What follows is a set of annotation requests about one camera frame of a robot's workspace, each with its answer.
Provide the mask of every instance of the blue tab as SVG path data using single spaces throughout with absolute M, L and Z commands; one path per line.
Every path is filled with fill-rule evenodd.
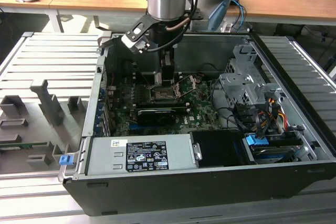
M 255 134 L 246 137 L 247 144 L 250 145 L 269 145 L 268 140 L 264 137 L 262 139 L 256 138 Z
M 59 159 L 60 165 L 74 165 L 73 155 L 62 155 Z

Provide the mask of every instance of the white sticker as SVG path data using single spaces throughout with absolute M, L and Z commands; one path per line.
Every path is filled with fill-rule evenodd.
M 111 147 L 126 147 L 127 139 L 111 140 Z
M 0 151 L 13 151 L 13 150 L 21 150 L 20 147 L 1 147 Z

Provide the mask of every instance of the robotic arm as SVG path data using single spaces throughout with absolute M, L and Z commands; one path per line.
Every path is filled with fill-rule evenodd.
M 186 0 L 147 1 L 146 14 L 126 32 L 122 41 L 134 53 L 157 52 L 161 70 L 155 79 L 157 84 L 168 86 L 174 79 L 173 45 L 182 40 L 189 28 L 197 31 L 216 30 L 230 0 L 191 0 L 190 10 L 186 10 Z M 158 46 L 149 48 L 150 42 Z

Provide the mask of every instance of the blue connector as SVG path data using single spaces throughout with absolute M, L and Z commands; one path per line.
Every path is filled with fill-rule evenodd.
M 100 88 L 100 89 L 99 89 L 99 94 L 100 94 L 100 95 L 105 95 L 105 90 L 102 89 L 102 88 Z
M 249 135 L 245 139 L 246 139 L 247 144 L 249 146 L 251 146 L 251 145 L 269 145 L 269 142 L 266 139 L 266 137 L 264 137 L 262 139 L 258 139 L 258 138 L 256 138 L 255 134 Z
M 59 159 L 60 165 L 74 165 L 73 155 L 62 155 Z

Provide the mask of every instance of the warning label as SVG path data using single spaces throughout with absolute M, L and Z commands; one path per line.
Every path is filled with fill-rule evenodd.
M 126 170 L 128 172 L 168 169 L 165 141 L 126 144 Z

